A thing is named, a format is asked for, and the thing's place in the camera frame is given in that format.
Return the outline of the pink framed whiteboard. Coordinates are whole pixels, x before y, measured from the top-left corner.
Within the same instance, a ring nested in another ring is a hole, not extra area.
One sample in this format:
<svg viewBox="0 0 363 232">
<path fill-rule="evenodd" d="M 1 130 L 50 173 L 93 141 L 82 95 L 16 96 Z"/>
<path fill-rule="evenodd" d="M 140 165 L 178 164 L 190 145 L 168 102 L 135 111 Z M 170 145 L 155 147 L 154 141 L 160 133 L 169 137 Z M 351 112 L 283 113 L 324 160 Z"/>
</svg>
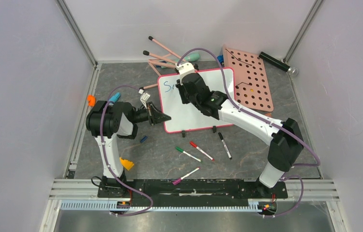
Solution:
<svg viewBox="0 0 363 232">
<path fill-rule="evenodd" d="M 234 70 L 223 68 L 226 78 L 227 89 L 231 97 L 234 90 Z M 198 71 L 200 76 L 209 87 L 210 91 L 225 92 L 222 73 L 220 69 L 210 69 Z M 212 129 L 216 127 L 232 126 L 233 124 L 214 119 L 203 115 L 192 104 L 183 104 L 179 91 L 175 87 L 179 74 L 168 74 L 158 77 L 158 90 L 162 112 L 171 117 L 171 120 L 164 122 L 167 133 L 177 133 L 184 131 L 196 131 Z"/>
</svg>

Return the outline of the blue marker cap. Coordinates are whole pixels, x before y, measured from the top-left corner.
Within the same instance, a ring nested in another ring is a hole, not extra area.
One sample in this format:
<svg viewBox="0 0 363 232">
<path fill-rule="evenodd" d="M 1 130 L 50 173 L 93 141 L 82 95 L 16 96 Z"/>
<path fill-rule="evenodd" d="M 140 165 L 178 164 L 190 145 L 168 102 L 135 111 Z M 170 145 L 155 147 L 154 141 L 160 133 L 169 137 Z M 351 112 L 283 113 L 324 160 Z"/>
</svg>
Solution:
<svg viewBox="0 0 363 232">
<path fill-rule="evenodd" d="M 143 142 L 145 142 L 146 140 L 147 140 L 147 136 L 145 135 L 141 140 L 140 140 L 140 143 L 143 143 Z"/>
</svg>

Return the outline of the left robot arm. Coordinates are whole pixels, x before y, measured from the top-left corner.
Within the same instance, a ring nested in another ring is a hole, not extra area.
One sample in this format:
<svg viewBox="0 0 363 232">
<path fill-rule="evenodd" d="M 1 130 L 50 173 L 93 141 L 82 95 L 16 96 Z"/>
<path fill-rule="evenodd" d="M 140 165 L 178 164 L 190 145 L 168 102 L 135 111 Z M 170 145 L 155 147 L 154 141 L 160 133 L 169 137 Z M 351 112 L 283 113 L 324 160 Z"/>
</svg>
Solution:
<svg viewBox="0 0 363 232">
<path fill-rule="evenodd" d="M 128 192 L 124 166 L 120 160 L 117 140 L 135 139 L 138 123 L 156 125 L 171 120 L 153 104 L 148 102 L 139 109 L 129 102 L 97 101 L 86 118 L 86 129 L 96 140 L 103 164 L 99 191 L 122 197 Z"/>
</svg>

